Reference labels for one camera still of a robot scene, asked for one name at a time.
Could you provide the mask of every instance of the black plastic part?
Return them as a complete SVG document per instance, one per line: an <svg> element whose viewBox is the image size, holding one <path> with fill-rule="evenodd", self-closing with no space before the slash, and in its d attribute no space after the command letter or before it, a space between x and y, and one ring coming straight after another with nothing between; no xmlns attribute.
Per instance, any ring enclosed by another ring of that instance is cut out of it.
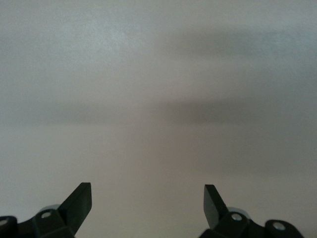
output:
<svg viewBox="0 0 317 238"><path fill-rule="evenodd" d="M232 217L234 214L239 215L241 220L234 220ZM222 234L226 238L245 237L247 235L248 225L249 220L244 215L237 212L230 212L221 219L219 224L214 228L214 231Z"/></svg>
<svg viewBox="0 0 317 238"><path fill-rule="evenodd" d="M281 223L285 230L278 230L274 223ZM269 220L265 224L265 230L274 238L303 238L300 232L290 223L280 220Z"/></svg>
<svg viewBox="0 0 317 238"><path fill-rule="evenodd" d="M0 238L74 238L92 207L91 184L81 183L57 209L48 209L18 224L0 217Z"/></svg>
<svg viewBox="0 0 317 238"><path fill-rule="evenodd" d="M64 234L64 238L74 238L74 234L66 226L63 219L57 210L45 210L38 213L32 219L33 229L36 237L56 237L59 238L59 234Z"/></svg>
<svg viewBox="0 0 317 238"><path fill-rule="evenodd" d="M0 222L5 224L0 226L0 238L6 238L13 235L14 230L17 228L17 220L13 216L0 217Z"/></svg>
<svg viewBox="0 0 317 238"><path fill-rule="evenodd" d="M92 207L91 185L81 183L60 205L58 211L65 224L75 234L84 222Z"/></svg>
<svg viewBox="0 0 317 238"><path fill-rule="evenodd" d="M211 229L229 212L214 185L205 185L204 212Z"/></svg>
<svg viewBox="0 0 317 238"><path fill-rule="evenodd" d="M200 238L303 238L288 222L270 220L262 227L241 213L229 212L214 185L205 185L204 212L210 229Z"/></svg>

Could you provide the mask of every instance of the gray surface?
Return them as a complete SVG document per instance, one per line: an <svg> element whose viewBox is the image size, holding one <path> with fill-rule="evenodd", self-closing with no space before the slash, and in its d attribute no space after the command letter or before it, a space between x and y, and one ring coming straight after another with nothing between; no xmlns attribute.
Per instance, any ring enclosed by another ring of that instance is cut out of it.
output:
<svg viewBox="0 0 317 238"><path fill-rule="evenodd" d="M195 238L205 183L317 234L315 1L0 1L0 214L82 181L77 237Z"/></svg>

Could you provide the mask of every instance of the ceiling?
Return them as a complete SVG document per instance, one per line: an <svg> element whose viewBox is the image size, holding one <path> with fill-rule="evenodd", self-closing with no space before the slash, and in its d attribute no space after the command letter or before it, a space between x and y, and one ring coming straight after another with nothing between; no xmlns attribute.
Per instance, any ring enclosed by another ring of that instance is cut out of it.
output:
<svg viewBox="0 0 317 238"><path fill-rule="evenodd" d="M76 237L197 238L204 184L317 234L316 1L0 1L0 214L86 181Z"/></svg>

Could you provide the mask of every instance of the metal screw head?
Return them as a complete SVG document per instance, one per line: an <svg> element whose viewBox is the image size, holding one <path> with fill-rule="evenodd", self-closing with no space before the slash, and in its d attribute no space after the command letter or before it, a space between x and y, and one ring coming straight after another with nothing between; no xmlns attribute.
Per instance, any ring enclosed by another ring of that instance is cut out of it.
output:
<svg viewBox="0 0 317 238"><path fill-rule="evenodd" d="M242 217L238 213L232 214L231 217L235 221L241 221L242 220Z"/></svg>
<svg viewBox="0 0 317 238"><path fill-rule="evenodd" d="M0 226L3 226L8 223L8 219L4 219L0 221Z"/></svg>
<svg viewBox="0 0 317 238"><path fill-rule="evenodd" d="M46 218L49 217L51 215L51 212L45 212L41 215L41 218Z"/></svg>
<svg viewBox="0 0 317 238"><path fill-rule="evenodd" d="M285 226L280 222L274 222L273 226L275 229L277 229L279 231L284 231L286 229Z"/></svg>

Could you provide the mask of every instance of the black plastic bracket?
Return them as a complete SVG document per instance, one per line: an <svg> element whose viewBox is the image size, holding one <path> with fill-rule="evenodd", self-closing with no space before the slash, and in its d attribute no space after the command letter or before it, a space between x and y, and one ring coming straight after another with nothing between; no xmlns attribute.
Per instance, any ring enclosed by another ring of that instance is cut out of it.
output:
<svg viewBox="0 0 317 238"><path fill-rule="evenodd" d="M0 238L74 238L91 208L91 184L83 182L58 209L41 211L20 224L13 216L0 217Z"/></svg>
<svg viewBox="0 0 317 238"><path fill-rule="evenodd" d="M241 213L229 212L214 185L205 185L204 212L210 229L200 238L303 238L288 222L269 220L261 227Z"/></svg>

